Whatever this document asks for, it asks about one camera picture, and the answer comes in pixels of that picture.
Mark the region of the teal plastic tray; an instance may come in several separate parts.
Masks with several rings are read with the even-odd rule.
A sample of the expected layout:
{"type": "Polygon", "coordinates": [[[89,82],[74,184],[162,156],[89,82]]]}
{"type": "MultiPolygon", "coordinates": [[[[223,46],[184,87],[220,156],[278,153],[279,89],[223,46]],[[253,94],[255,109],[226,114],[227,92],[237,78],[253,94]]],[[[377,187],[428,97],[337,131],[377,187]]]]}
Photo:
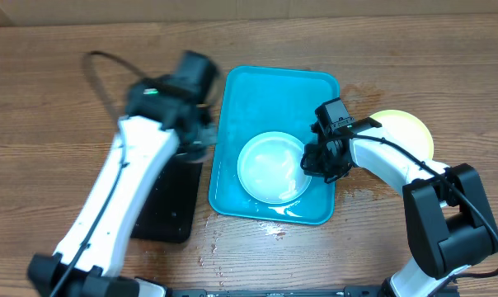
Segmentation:
{"type": "Polygon", "coordinates": [[[217,143],[209,184],[209,203],[222,215],[319,225],[333,213],[336,187],[311,177],[296,200],[270,205],[250,196],[237,174],[244,145],[265,132],[291,134],[304,146],[317,140],[311,125],[315,110],[339,97],[340,86],[328,73],[239,66],[227,76],[218,120],[217,143]]]}

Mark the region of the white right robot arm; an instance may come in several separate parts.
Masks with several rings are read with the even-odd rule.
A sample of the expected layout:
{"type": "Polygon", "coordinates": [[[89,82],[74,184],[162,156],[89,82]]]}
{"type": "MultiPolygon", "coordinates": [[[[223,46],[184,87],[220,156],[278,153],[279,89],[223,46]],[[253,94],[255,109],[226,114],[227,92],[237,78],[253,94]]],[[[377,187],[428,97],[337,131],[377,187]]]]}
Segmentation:
{"type": "Polygon", "coordinates": [[[318,120],[300,161],[326,183],[361,167],[403,199],[409,262],[377,289],[379,296],[456,295],[449,283],[498,276],[498,228],[482,180],[468,164],[419,159],[372,118],[318,120]]]}

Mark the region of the yellow plate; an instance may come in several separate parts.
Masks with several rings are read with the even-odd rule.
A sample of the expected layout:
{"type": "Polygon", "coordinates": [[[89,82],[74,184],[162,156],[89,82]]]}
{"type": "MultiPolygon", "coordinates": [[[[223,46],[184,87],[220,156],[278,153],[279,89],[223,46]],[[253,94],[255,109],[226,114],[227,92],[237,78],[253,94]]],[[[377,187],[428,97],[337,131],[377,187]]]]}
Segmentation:
{"type": "Polygon", "coordinates": [[[420,160],[432,159],[434,140],[426,125],[414,115],[399,110],[378,111],[371,118],[381,123],[402,147],[420,160]]]}

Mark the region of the light blue plate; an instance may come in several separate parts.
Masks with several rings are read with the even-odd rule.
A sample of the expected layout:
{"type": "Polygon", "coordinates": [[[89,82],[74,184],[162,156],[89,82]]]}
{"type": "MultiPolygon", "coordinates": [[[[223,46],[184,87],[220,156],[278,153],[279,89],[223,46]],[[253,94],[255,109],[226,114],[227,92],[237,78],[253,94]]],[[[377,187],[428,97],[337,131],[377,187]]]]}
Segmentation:
{"type": "Polygon", "coordinates": [[[272,131],[250,139],[237,160],[237,174],[244,190],[270,205],[298,199],[311,177],[300,167],[303,143],[291,134],[272,131]]]}

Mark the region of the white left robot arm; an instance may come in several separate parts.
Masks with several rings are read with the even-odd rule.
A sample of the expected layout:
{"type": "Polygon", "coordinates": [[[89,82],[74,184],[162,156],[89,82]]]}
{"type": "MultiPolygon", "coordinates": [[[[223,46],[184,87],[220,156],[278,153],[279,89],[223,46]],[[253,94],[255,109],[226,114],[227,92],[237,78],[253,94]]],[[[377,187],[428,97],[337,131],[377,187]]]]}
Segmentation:
{"type": "Polygon", "coordinates": [[[167,163],[197,163],[214,141],[214,78],[145,78],[127,95],[103,167],[81,212],[27,275],[41,296],[165,296],[164,285],[121,276],[137,218],[167,163]]]}

